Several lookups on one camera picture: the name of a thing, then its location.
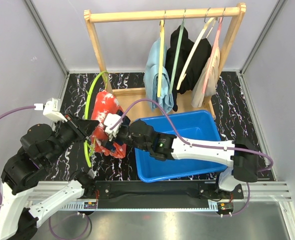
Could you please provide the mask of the lime green hanger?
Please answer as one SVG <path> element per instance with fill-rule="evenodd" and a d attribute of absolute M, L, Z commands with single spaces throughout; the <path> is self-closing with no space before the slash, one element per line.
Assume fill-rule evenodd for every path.
<path fill-rule="evenodd" d="M 87 98 L 86 98 L 86 103 L 85 103 L 85 111 L 84 111 L 84 119 L 85 120 L 88 120 L 88 117 L 89 117 L 89 109 L 90 109 L 91 98 L 92 98 L 92 94 L 93 94 L 94 88 L 96 86 L 96 83 L 98 82 L 99 78 L 102 78 L 102 81 L 104 83 L 104 89 L 106 90 L 107 89 L 107 82 L 109 80 L 108 74 L 109 74 L 109 72 L 107 70 L 101 71 L 94 78 L 93 82 L 91 83 L 90 88 L 89 88 L 89 92 L 87 93 Z M 89 140 L 84 141 L 83 149 L 84 149 L 84 157 L 85 157 L 87 166 L 89 168 L 91 168 L 92 167 L 92 162 L 90 160 L 90 155 L 91 154 L 90 154 L 89 150 L 91 150 L 92 153 L 93 153 L 93 148 L 92 148 L 92 144 L 88 143 L 88 142 L 89 142 Z"/>

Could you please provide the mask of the red white patterned trousers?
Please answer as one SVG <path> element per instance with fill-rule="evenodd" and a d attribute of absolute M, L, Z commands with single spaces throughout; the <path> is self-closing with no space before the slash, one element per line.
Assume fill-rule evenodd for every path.
<path fill-rule="evenodd" d="M 91 115 L 91 120 L 99 121 L 99 125 L 93 131 L 91 136 L 92 144 L 94 144 L 94 151 L 96 153 L 103 153 L 105 156 L 112 156 L 117 159 L 123 159 L 126 156 L 126 144 L 122 146 L 114 143 L 115 152 L 102 146 L 104 140 L 108 140 L 109 137 L 104 131 L 104 121 L 108 114 L 116 114 L 118 110 L 123 111 L 117 98 L 103 90 L 96 95 L 93 113 Z"/>

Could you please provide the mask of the black trousers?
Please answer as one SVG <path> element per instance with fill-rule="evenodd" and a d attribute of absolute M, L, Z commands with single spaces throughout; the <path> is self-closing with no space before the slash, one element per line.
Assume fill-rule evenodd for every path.
<path fill-rule="evenodd" d="M 172 83 L 172 96 L 173 96 L 173 111 L 178 110 L 177 105 L 177 84 L 179 77 L 181 75 L 181 72 L 183 70 L 183 67 L 185 65 L 185 62 L 188 58 L 188 55 L 191 51 L 191 43 L 190 39 L 188 38 L 188 31 L 184 27 L 183 33 L 182 33 L 182 39 L 178 51 L 178 57 L 177 60 L 175 58 L 176 56 L 176 50 L 179 40 L 179 34 L 180 34 L 180 28 L 179 25 L 178 28 L 171 34 L 170 36 L 170 48 L 166 52 L 166 60 L 165 60 L 165 69 L 168 73 L 168 77 L 170 78 L 170 82 Z"/>
<path fill-rule="evenodd" d="M 190 45 L 191 45 L 191 49 L 190 49 L 190 52 L 191 52 L 192 47 L 194 45 L 194 42 L 191 40 L 190 40 Z M 180 94 L 184 94 L 186 91 L 193 90 L 208 58 L 211 55 L 211 52 L 212 52 L 212 46 L 209 43 L 208 39 L 207 38 L 201 39 L 187 66 L 187 69 L 185 72 L 186 76 L 180 85 L 180 89 L 178 90 Z"/>

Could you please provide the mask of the yellow hanger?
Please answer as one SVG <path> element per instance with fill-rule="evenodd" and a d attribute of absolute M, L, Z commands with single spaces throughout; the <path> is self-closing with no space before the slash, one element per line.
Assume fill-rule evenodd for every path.
<path fill-rule="evenodd" d="M 164 62 L 164 45 L 165 45 L 165 21 L 160 21 L 160 50 L 159 50 L 159 67 L 157 79 L 157 97 L 161 97 L 162 78 L 163 78 L 163 62 Z"/>

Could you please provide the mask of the mint green hanger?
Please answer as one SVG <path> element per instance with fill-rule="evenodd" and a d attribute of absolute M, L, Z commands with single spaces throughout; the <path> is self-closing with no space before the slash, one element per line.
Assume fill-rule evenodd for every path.
<path fill-rule="evenodd" d="M 170 80 L 170 88 L 169 88 L 170 93 L 172 93 L 173 87 L 174 87 L 175 75 L 176 75 L 177 64 L 178 64 L 178 60 L 179 60 L 180 48 L 181 48 L 181 43 L 182 43 L 182 37 L 183 37 L 183 32 L 184 32 L 184 26 L 185 26 L 185 19 L 183 18 L 182 23 L 179 28 L 179 32 L 178 32 L 176 50 L 175 50 L 175 55 L 174 55 L 173 68 L 172 68 L 171 80 Z"/>

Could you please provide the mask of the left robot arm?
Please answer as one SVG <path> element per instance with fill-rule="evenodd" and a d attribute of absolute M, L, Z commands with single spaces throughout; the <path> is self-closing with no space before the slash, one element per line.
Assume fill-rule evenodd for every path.
<path fill-rule="evenodd" d="M 48 124 L 30 127 L 20 139 L 21 148 L 4 165 L 1 174 L 0 240 L 30 240 L 38 228 L 67 203 L 95 195 L 95 181 L 86 172 L 77 173 L 61 190 L 46 200 L 26 207 L 38 183 L 55 161 L 75 142 L 89 140 L 97 120 L 66 114 L 54 131 Z"/>

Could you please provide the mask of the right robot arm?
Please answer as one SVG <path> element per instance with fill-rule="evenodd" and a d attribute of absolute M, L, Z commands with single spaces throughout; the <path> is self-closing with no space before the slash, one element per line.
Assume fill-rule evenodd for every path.
<path fill-rule="evenodd" d="M 221 140 L 204 110 L 145 117 L 130 122 L 120 113 L 103 122 L 109 140 L 135 149 L 138 177 L 145 183 L 218 172 L 214 192 L 226 198 L 241 183 L 258 180 L 254 146 L 246 139 Z"/>

